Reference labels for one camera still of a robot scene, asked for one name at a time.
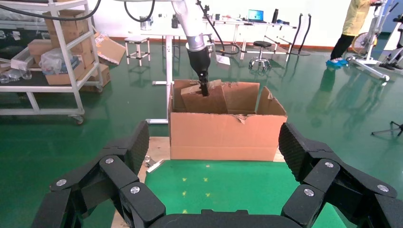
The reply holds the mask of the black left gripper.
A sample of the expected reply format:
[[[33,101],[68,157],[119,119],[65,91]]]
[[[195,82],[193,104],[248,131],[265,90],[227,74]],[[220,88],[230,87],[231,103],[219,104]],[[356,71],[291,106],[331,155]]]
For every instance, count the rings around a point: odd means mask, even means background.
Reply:
[[[190,65],[198,74],[202,96],[209,96],[208,91],[208,68],[211,64],[209,49],[205,47],[199,51],[187,50]]]

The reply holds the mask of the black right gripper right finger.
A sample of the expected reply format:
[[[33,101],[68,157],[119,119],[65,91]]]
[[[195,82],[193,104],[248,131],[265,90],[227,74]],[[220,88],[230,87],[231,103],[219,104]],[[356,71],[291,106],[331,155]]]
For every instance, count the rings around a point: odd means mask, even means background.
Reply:
[[[323,142],[308,139],[283,123],[278,148],[299,186],[281,215],[310,228],[326,204],[358,228],[400,228],[403,202],[387,183],[343,162]]]

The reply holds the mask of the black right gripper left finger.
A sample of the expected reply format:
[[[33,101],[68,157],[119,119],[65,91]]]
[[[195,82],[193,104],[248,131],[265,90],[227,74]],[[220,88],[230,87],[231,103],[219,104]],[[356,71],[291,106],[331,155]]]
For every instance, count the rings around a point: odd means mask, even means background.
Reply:
[[[88,163],[56,178],[34,217],[34,228],[81,228],[95,208],[112,201],[131,228],[149,228],[166,215],[163,203],[138,177],[149,148],[149,128],[109,142]]]

